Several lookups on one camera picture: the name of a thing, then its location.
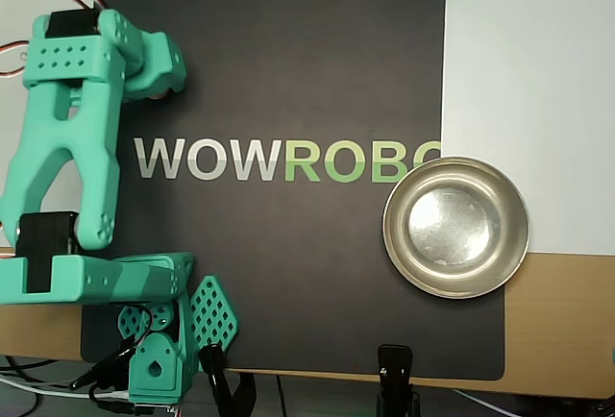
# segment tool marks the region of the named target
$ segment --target perforated plate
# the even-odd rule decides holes
[[[168,326],[173,313],[169,305],[148,306],[154,313],[152,331],[160,331]],[[222,343],[222,349],[227,350],[237,334],[237,318],[222,291],[222,287],[214,276],[206,276],[190,299],[192,325],[190,330],[199,349],[211,343]],[[117,318],[117,328],[123,338],[136,334],[139,338],[149,324],[149,315],[145,310],[136,307],[124,307]]]
[[[190,299],[192,331],[199,348],[222,343],[226,351],[237,334],[237,318],[214,276],[206,276]]]
[[[122,338],[135,334],[136,337],[143,335],[147,328],[148,318],[147,311],[136,307],[124,307],[117,317],[117,328]]]

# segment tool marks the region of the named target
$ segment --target black mat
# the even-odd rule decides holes
[[[378,346],[402,343],[418,376],[502,375],[504,292],[470,301],[425,294],[397,273],[381,238],[396,169],[382,167],[389,183],[375,182],[373,143],[402,143],[411,166],[417,147],[439,139],[445,0],[107,1],[140,28],[172,36],[189,74],[184,93],[123,109],[112,254],[194,253],[191,288],[217,275],[239,317],[233,367],[377,373]],[[161,159],[148,169],[155,138],[171,158],[166,174]],[[256,161],[240,180],[250,140],[266,159],[280,143],[270,180]],[[284,167],[288,140],[320,149],[312,181]],[[341,149],[329,171],[364,168],[356,179],[327,171],[323,158],[338,140],[352,141],[345,146],[365,164]],[[114,322],[108,308],[86,308],[86,359],[115,347]]]

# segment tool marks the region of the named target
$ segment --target stainless steel bowl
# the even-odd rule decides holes
[[[467,299],[500,287],[519,268],[528,214],[502,172],[474,159],[441,158],[395,186],[382,233],[408,281],[433,295]]]

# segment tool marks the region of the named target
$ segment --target wooden table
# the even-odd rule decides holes
[[[504,376],[493,381],[416,378],[412,382],[606,398],[615,393],[614,281],[615,257],[529,254],[505,291]],[[0,353],[4,355],[81,359],[81,307],[0,306],[0,323]],[[253,372],[379,380],[375,375]]]

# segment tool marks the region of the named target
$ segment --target printed logo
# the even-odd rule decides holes
[[[427,141],[414,152],[411,166],[417,167],[425,161],[425,156],[432,150],[440,151],[439,141]],[[314,165],[323,162],[327,176],[341,184],[355,182],[363,175],[369,175],[376,184],[391,184],[398,182],[408,171],[406,164],[406,146],[395,140],[374,140],[367,150],[368,160],[363,149],[352,140],[338,140],[326,150],[311,140],[273,140],[269,153],[265,154],[262,140],[252,139],[248,143],[245,158],[242,156],[241,144],[237,139],[229,140],[231,161],[235,177],[240,182],[247,182],[256,175],[254,165],[258,166],[258,174],[263,182],[271,182],[278,170],[281,170],[286,182],[294,182],[299,175],[305,175],[311,182],[321,182],[321,177],[314,170]],[[208,149],[215,155],[215,164],[208,170],[203,170],[197,161],[201,150]],[[348,150],[354,159],[354,166],[349,172],[339,172],[335,167],[335,157],[342,150]],[[159,164],[164,177],[168,180],[177,178],[183,158],[188,171],[195,179],[212,181],[219,179],[228,168],[229,157],[227,148],[213,138],[196,140],[187,148],[185,138],[175,140],[172,156],[169,156],[167,142],[164,138],[155,138],[149,157],[146,154],[143,138],[135,138],[135,152],[141,178],[151,179]],[[283,168],[278,169],[281,158]],[[367,163],[371,163],[370,171],[365,172]]]

